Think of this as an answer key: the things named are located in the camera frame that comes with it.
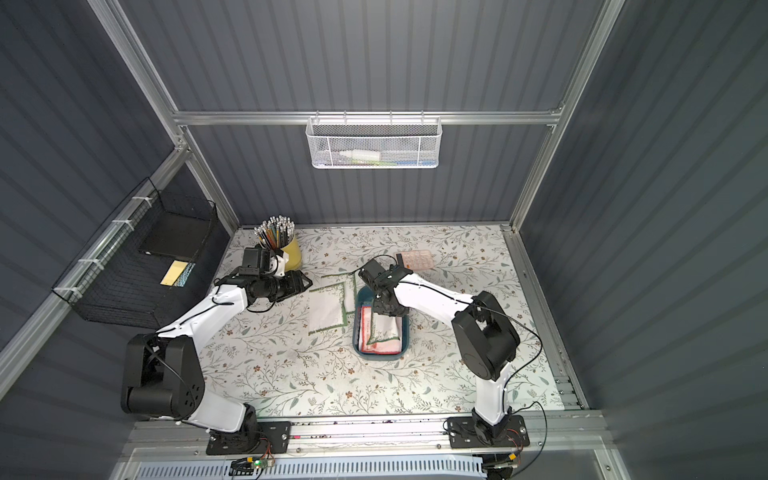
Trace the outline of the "teal plastic storage box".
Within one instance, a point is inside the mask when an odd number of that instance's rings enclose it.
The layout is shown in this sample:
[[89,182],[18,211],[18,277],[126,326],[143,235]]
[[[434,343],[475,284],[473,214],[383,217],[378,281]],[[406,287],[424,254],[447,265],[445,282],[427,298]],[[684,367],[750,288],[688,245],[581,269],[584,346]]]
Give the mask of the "teal plastic storage box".
[[366,360],[394,361],[408,348],[409,319],[375,313],[374,299],[368,287],[356,294],[352,313],[353,349]]

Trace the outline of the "green floral stationery paper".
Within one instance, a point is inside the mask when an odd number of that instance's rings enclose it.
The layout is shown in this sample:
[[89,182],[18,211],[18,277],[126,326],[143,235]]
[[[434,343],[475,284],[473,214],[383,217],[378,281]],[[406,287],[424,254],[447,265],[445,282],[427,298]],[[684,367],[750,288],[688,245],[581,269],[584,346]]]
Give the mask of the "green floral stationery paper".
[[355,284],[342,280],[309,291],[308,334],[347,327],[354,316]]

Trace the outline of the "red bordered stationery paper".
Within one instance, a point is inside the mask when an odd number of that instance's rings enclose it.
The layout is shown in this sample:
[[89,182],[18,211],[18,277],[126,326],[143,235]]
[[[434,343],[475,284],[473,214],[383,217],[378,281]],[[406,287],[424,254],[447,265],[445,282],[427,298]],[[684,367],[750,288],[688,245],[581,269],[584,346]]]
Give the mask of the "red bordered stationery paper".
[[372,350],[368,350],[362,346],[363,330],[361,327],[362,325],[361,317],[362,317],[362,309],[365,306],[370,306],[372,308],[371,305],[363,305],[357,309],[357,317],[356,317],[356,323],[355,323],[356,333],[354,334],[354,340],[353,340],[353,345],[356,347],[357,351],[362,355],[368,355],[368,356],[395,356],[395,355],[401,354],[403,351],[405,334],[403,330],[402,319],[400,317],[397,317],[399,318],[399,323],[401,326],[401,333],[402,333],[401,340],[399,342],[387,342],[387,343],[379,344],[377,347],[374,347]]

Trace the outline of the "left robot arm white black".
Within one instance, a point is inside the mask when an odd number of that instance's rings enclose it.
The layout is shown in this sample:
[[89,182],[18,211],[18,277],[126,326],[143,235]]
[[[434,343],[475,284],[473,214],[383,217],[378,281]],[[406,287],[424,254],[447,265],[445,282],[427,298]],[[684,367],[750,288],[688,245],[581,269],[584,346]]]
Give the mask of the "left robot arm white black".
[[169,325],[132,338],[126,348],[122,410],[220,433],[243,431],[248,406],[206,390],[199,355],[256,301],[265,299],[272,307],[309,290],[312,280],[289,270],[289,259],[283,251],[246,249],[242,264],[215,280],[194,307]]

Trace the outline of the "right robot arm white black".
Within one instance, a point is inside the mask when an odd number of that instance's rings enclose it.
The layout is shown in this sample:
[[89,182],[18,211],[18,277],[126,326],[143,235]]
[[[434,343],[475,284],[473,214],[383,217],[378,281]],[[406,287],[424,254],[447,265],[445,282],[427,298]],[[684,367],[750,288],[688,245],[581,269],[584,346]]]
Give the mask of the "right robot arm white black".
[[521,339],[493,294],[455,292],[400,263],[384,267],[375,259],[365,263],[358,275],[373,293],[375,313],[400,317],[416,310],[450,326],[461,360],[476,377],[477,427],[489,430],[507,420],[506,387]]

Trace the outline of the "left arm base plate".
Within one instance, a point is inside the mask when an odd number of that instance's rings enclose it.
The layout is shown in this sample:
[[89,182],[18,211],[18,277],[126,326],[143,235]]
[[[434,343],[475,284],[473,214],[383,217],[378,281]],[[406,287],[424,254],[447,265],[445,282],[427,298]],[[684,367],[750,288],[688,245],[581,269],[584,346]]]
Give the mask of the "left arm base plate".
[[246,423],[239,431],[212,431],[206,447],[209,456],[262,455],[287,452],[292,424],[289,421]]

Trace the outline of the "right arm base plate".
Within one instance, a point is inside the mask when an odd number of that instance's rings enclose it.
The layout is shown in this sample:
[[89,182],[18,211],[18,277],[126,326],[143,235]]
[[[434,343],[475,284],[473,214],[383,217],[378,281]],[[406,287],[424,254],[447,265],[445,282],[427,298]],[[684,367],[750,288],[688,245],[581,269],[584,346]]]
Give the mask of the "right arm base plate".
[[482,447],[520,450],[530,445],[525,421],[521,415],[505,415],[496,425],[489,425],[479,416],[449,417],[443,428],[453,449]]

